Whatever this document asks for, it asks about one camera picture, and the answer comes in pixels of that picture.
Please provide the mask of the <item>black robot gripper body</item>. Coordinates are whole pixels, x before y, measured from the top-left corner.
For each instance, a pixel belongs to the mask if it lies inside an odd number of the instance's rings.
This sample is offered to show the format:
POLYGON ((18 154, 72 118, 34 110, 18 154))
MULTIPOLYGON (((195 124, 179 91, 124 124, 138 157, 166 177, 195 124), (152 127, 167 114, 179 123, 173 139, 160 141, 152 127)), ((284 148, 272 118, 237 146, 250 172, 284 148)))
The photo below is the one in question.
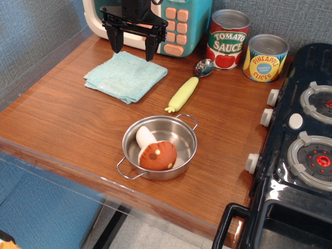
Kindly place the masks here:
POLYGON ((110 6, 102 6, 102 26, 118 27, 124 33, 147 37, 159 34, 161 41, 166 40, 168 22, 153 13, 153 1, 117 1, 110 6))

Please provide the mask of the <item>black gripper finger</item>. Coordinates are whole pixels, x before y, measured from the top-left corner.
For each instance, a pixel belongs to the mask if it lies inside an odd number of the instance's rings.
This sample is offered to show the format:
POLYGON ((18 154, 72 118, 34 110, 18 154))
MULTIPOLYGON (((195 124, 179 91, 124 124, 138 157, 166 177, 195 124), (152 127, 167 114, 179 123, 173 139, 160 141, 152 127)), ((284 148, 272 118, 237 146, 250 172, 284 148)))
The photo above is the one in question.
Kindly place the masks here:
POLYGON ((119 53, 123 47, 123 31, 118 27, 107 26, 107 36, 112 50, 115 53, 119 53))
POLYGON ((150 34, 145 39, 146 61, 149 62, 154 58, 161 43, 161 36, 159 34, 150 34))

